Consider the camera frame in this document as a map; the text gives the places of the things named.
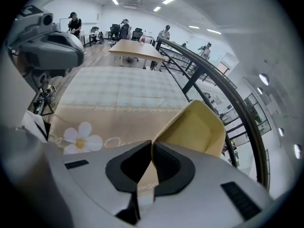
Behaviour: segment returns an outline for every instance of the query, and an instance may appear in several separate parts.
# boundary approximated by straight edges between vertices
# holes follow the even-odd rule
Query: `brown tabletop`
[[[125,53],[125,54],[132,54],[136,56],[143,56],[143,57],[151,57],[151,60],[162,60],[165,59],[162,55],[151,45],[151,44],[141,44],[135,40],[120,40],[113,46],[109,52],[111,53]]]

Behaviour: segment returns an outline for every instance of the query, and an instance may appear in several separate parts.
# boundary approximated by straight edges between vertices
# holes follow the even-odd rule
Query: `black cap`
[[[69,19],[72,18],[72,16],[76,14],[75,12],[71,12],[70,17],[68,17]]]

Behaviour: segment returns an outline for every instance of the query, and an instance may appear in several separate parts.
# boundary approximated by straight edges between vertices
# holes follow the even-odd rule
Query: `round ceiling light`
[[[294,145],[294,154],[296,156],[297,159],[301,158],[301,152],[302,152],[302,147],[299,144],[295,144]]]
[[[257,90],[260,92],[260,94],[262,95],[263,94],[263,89],[258,87]]]
[[[283,128],[279,128],[278,130],[279,130],[280,135],[283,137],[284,136],[284,129]]]
[[[260,74],[259,76],[265,85],[269,85],[269,77],[266,74]]]

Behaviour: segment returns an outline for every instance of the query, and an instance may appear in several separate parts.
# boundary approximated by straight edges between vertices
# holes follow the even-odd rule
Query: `wooden floor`
[[[114,67],[114,59],[113,59],[113,56],[111,55],[111,53],[109,53],[109,48],[110,48],[110,43],[108,42],[108,40],[106,40],[105,44],[103,44],[103,45],[93,44],[91,47],[89,45],[87,45],[85,47],[84,62],[82,63],[81,66],[73,68],[72,71],[64,78],[61,76],[58,76],[58,77],[49,79],[48,84],[53,85],[57,89],[55,98],[51,102],[51,107],[53,108],[54,111],[58,105],[58,102],[59,102],[61,96],[63,95],[64,91],[66,90],[67,86],[69,85],[69,83],[71,82],[73,77],[77,74],[77,72],[81,68],[98,67],[98,66],[99,67],[105,67],[105,66]],[[130,58],[130,60],[129,60],[130,62],[128,62],[127,59],[128,58],[125,58],[125,57],[123,58],[124,67],[133,67],[133,68],[142,68],[143,67],[143,63],[144,63],[143,59],[139,58],[138,62],[134,58]],[[119,66],[119,64],[120,64],[119,57],[117,57],[115,60],[116,60],[116,62],[115,62],[116,65]],[[147,64],[146,64],[147,68],[149,68],[150,63],[151,63],[150,61],[147,61]],[[34,107],[32,104],[30,105],[28,110],[33,112]],[[46,106],[43,114],[47,114],[49,112],[50,112],[49,108],[48,108],[48,106]],[[52,116],[53,116],[52,114],[43,116],[43,120],[47,123],[51,123]]]

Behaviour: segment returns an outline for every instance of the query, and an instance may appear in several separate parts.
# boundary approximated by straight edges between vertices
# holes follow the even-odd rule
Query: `yellow plastic tray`
[[[222,121],[206,104],[194,100],[171,119],[154,141],[176,144],[220,157],[225,135]]]

